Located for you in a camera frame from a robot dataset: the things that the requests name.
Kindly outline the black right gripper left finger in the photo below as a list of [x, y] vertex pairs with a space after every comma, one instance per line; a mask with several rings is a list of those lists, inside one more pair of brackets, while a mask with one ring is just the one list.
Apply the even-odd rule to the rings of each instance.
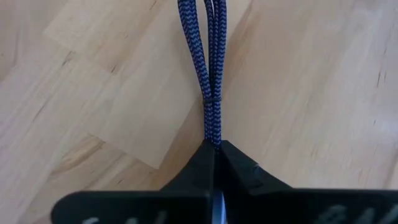
[[203, 141], [159, 190], [90, 190], [61, 198], [52, 224], [210, 224], [215, 150]]

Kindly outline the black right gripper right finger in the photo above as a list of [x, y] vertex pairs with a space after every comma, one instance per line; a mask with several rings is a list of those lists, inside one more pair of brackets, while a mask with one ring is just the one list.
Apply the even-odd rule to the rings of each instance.
[[229, 224], [398, 224], [398, 190], [294, 188], [229, 141], [218, 159]]

